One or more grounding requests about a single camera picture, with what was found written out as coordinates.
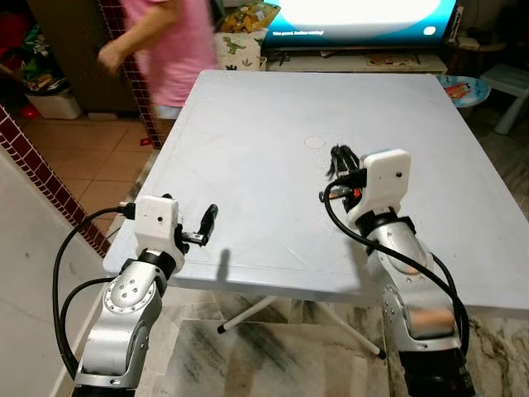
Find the child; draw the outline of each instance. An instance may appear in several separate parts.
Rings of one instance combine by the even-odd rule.
[[[176,119],[198,74],[216,69],[208,0],[122,0],[128,30],[99,52],[115,74],[136,54],[160,118]]]

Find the round mark on table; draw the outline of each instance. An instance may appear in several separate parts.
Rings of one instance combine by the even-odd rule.
[[[325,141],[317,136],[310,136],[305,140],[305,146],[311,149],[321,149],[325,145]]]

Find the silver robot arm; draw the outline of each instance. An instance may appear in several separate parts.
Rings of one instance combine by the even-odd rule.
[[[103,293],[74,379],[75,396],[134,395],[167,282],[182,270],[186,242],[207,244],[218,208],[206,211],[197,233],[182,232],[178,203],[170,197],[141,197],[135,210],[138,259],[129,260]]]
[[[367,269],[382,295],[385,329],[406,371],[408,393],[412,397],[475,396],[458,329],[465,324],[450,296],[425,275],[434,272],[436,258],[416,238],[411,219],[397,215],[407,192],[410,155],[382,151],[359,160],[347,146],[333,148],[331,155],[329,175],[337,180],[327,187],[327,197],[321,194],[320,198],[343,232],[369,243]],[[329,200],[338,198],[344,199],[350,227],[331,210]],[[399,260],[395,252],[423,270]],[[452,296],[460,303],[455,287]]]

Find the television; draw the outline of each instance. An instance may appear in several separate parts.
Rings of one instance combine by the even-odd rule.
[[[456,0],[264,0],[281,6],[264,47],[277,50],[432,47]]]

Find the white stool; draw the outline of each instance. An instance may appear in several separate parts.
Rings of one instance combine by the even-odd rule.
[[[507,65],[496,65],[480,78],[491,88],[516,97],[494,128],[498,134],[507,135],[529,97],[529,73]]]

